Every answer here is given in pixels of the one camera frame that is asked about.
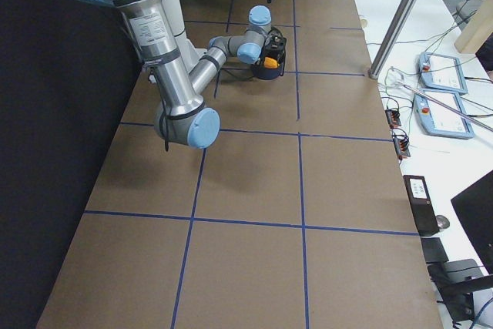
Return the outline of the yellow toy corn cob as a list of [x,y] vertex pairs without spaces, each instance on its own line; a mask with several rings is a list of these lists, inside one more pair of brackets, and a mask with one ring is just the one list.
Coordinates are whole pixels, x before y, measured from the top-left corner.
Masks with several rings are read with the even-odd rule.
[[279,62],[276,59],[266,56],[263,60],[263,67],[265,69],[278,69]]

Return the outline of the dark blue saucepan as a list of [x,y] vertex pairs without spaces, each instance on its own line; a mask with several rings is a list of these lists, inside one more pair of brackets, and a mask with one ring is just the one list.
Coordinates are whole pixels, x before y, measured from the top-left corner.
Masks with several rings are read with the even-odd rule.
[[279,62],[278,69],[265,69],[263,67],[263,60],[264,58],[262,57],[259,61],[250,66],[250,70],[255,78],[268,81],[284,75],[285,59],[277,60]]

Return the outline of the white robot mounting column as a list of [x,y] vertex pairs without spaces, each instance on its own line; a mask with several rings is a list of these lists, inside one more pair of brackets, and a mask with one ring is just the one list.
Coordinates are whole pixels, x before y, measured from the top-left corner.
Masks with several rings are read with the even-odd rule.
[[163,0],[163,7],[171,32],[179,47],[186,71],[190,72],[206,53],[206,49],[196,48],[188,39],[180,0]]

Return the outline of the long metal reacher tool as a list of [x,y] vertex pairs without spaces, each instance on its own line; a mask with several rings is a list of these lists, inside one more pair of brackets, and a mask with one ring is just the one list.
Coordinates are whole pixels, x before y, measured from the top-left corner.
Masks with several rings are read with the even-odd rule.
[[414,88],[412,86],[409,86],[409,85],[405,84],[405,82],[404,82],[404,73],[401,70],[398,70],[398,69],[395,69],[394,67],[391,67],[388,70],[388,72],[393,72],[393,73],[395,73],[398,76],[398,78],[395,80],[395,83],[391,86],[391,88],[403,88],[403,89],[407,89],[407,90],[413,92],[414,94],[419,94],[421,96],[427,97],[432,102],[436,102],[440,106],[443,106],[444,108],[451,110],[452,112],[458,114],[459,116],[461,116],[462,118],[464,118],[465,120],[467,120],[471,124],[471,127],[472,127],[472,125],[476,125],[478,127],[481,127],[482,129],[486,129],[487,131],[492,132],[492,128],[490,126],[486,125],[485,123],[476,120],[474,117],[467,115],[465,112],[464,113],[461,113],[461,112],[459,112],[459,111],[451,108],[450,106],[447,106],[444,103],[442,103],[442,102],[440,102],[440,101],[438,101],[438,100],[436,100],[436,99],[434,99],[434,98],[432,98],[430,96],[425,95],[422,92],[423,90],[416,89],[416,88]]

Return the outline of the far orange connector board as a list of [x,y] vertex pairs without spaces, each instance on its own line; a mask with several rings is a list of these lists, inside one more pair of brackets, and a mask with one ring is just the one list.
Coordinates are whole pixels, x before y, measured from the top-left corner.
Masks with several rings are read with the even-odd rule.
[[397,107],[385,109],[385,115],[387,117],[387,122],[392,129],[401,126],[401,114]]

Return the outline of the orange connector board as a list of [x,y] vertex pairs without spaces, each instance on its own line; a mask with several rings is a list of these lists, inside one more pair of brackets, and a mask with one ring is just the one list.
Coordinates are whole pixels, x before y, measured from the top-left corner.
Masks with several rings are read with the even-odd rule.
[[391,137],[394,143],[395,152],[399,160],[407,159],[411,156],[409,151],[409,136],[400,129],[395,128],[391,130]]
[[387,117],[387,122],[392,129],[401,126],[401,114],[397,107],[385,109],[385,115]]

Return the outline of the near orange connector board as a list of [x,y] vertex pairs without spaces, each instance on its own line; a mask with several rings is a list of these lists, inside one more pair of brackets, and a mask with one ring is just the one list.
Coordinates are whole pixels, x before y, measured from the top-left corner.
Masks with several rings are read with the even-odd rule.
[[391,130],[391,137],[394,143],[395,152],[399,160],[407,159],[411,156],[409,151],[409,136],[400,129],[395,128]]

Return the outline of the far blue teach pendant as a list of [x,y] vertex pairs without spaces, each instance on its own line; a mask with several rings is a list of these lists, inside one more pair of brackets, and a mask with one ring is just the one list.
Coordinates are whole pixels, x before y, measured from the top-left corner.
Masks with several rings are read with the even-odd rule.
[[432,52],[422,52],[418,59],[422,84],[430,89],[468,93],[461,62],[457,57]]

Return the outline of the blue teach pendant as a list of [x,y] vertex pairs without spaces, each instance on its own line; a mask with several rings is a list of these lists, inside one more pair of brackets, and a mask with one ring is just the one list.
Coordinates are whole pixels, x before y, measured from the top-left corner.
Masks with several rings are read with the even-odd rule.
[[422,84],[430,89],[468,93],[461,62],[457,57],[432,52],[422,52],[418,59]]
[[[461,97],[457,92],[435,89],[424,89],[422,92],[464,113]],[[475,137],[474,130],[467,120],[436,102],[432,102],[427,97],[415,94],[414,109],[418,122],[428,135],[453,139],[472,139]]]

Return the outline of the brown paper table cover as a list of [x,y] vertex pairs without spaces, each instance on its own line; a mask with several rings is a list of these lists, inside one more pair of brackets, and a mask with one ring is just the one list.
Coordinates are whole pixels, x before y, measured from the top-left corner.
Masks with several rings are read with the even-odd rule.
[[204,91],[204,151],[165,147],[141,78],[40,328],[439,328],[354,0],[273,0],[287,65]]

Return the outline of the near blue teach pendant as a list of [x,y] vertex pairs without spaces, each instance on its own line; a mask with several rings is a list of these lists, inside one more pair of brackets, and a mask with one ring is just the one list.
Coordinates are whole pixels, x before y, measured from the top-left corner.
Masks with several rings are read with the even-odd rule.
[[[464,113],[461,97],[457,92],[435,89],[424,89],[422,92]],[[418,122],[428,135],[453,139],[472,139],[475,137],[474,130],[467,120],[436,102],[432,102],[427,97],[415,94],[414,109]]]

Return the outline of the black power box white label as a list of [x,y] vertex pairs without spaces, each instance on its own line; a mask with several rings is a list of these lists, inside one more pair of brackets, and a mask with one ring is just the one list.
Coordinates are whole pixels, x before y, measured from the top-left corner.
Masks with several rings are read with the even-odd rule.
[[422,237],[431,237],[439,232],[438,222],[423,176],[403,175],[409,204],[418,233]]

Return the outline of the black monitor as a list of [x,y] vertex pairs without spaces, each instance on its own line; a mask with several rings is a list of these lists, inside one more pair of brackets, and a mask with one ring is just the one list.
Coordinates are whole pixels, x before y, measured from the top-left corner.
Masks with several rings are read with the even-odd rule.
[[492,273],[492,176],[483,176],[451,199],[471,245]]

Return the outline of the black monitor stand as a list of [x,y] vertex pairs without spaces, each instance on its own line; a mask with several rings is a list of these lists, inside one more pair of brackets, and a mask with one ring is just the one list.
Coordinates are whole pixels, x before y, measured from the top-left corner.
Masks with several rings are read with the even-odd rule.
[[453,324],[470,321],[492,327],[492,275],[475,260],[451,261],[437,237],[422,237],[421,246],[432,282]]

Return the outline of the aluminium frame post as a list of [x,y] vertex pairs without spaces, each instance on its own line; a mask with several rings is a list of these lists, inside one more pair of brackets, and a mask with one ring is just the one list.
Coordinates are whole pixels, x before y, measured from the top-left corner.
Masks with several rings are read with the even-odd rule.
[[378,79],[378,76],[383,69],[384,63],[387,61],[397,38],[401,33],[402,28],[407,21],[408,16],[417,0],[401,0],[394,17],[391,20],[389,28],[384,36],[384,39],[377,51],[377,54],[368,70],[368,75],[371,79]]

